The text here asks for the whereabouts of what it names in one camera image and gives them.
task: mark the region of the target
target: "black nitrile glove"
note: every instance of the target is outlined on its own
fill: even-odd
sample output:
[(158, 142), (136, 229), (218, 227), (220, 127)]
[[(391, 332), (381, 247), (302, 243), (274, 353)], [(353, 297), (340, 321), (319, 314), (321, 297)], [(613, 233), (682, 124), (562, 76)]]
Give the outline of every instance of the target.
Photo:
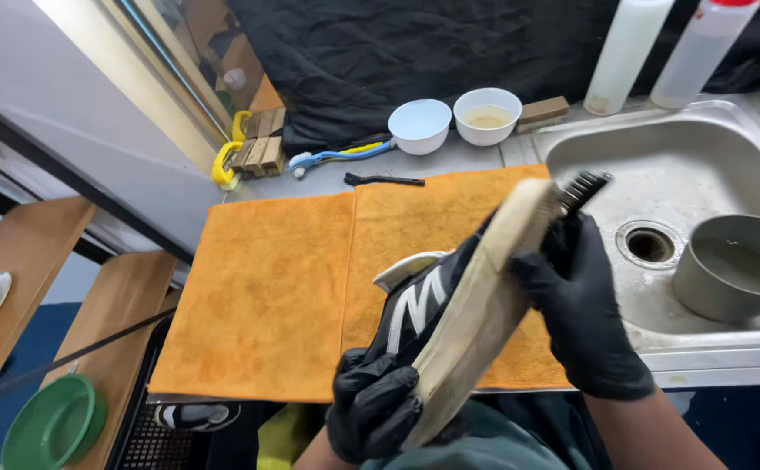
[(584, 214), (563, 218), (542, 244), (514, 255), (522, 280), (551, 334), (551, 352), (579, 390), (597, 398), (639, 400), (655, 388), (650, 370), (629, 344), (621, 323), (612, 267), (600, 230)]
[(328, 438), (345, 462), (391, 457), (421, 416), (421, 399), (409, 395), (418, 375), (413, 367), (396, 367), (395, 355), (363, 363), (367, 349), (349, 349), (333, 379)]

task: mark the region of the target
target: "white squeeze bottle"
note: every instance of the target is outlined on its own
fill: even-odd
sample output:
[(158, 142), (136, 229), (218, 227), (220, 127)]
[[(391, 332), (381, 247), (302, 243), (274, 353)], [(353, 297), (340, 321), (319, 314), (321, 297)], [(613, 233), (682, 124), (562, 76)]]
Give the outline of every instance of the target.
[(623, 107), (674, 0), (620, 0), (583, 107), (614, 114)]
[(653, 102), (672, 110), (690, 104), (759, 7), (760, 0), (701, 0), (650, 93)]

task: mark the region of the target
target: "white n logo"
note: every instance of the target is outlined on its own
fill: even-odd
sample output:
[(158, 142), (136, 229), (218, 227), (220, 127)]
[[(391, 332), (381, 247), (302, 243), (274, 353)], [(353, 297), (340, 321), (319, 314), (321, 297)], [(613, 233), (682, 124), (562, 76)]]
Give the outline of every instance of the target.
[(388, 330), (388, 346), (385, 348), (386, 352), (397, 354), (400, 349), (400, 334), (403, 330), (403, 315), (406, 315), (406, 309), (409, 310), (409, 317), (412, 319), (412, 326), (415, 328), (415, 333), (420, 335), (427, 325), (427, 300), (429, 298), (429, 293), (432, 292), (439, 305), (447, 299), (447, 293), (443, 291), (443, 285), (441, 284), (440, 264), (438, 264), (432, 272), (429, 272), (427, 277), (423, 280), (420, 297), (417, 297), (415, 294), (415, 287), (416, 284), (413, 284), (403, 291), (403, 294), (401, 294), (400, 298), (397, 300), (397, 305), (394, 306), (392, 325)]

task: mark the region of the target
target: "small black brush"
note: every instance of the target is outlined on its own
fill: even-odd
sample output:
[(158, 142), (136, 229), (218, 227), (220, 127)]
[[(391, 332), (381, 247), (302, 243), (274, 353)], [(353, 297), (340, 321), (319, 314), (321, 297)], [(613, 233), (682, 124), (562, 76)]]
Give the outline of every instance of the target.
[(400, 183), (413, 186), (425, 186), (427, 184), (426, 180), (397, 178), (395, 176), (356, 176), (353, 173), (346, 173), (343, 181), (351, 186), (360, 186), (368, 183)]
[(579, 175), (564, 189), (559, 196), (559, 202), (565, 210), (565, 217), (571, 217), (577, 213), (589, 199), (593, 198), (606, 183), (612, 181), (614, 176), (606, 171), (600, 174), (591, 171), (581, 171)]

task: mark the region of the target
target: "white wall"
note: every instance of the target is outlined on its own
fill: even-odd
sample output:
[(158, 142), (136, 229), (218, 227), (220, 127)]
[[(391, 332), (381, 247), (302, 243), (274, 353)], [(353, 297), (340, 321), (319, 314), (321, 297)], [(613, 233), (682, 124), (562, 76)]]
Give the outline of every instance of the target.
[(222, 192), (33, 0), (0, 0), (0, 113), (190, 252)]
[(52, 283), (42, 305), (83, 302), (101, 266), (77, 254), (70, 253), (67, 262)]

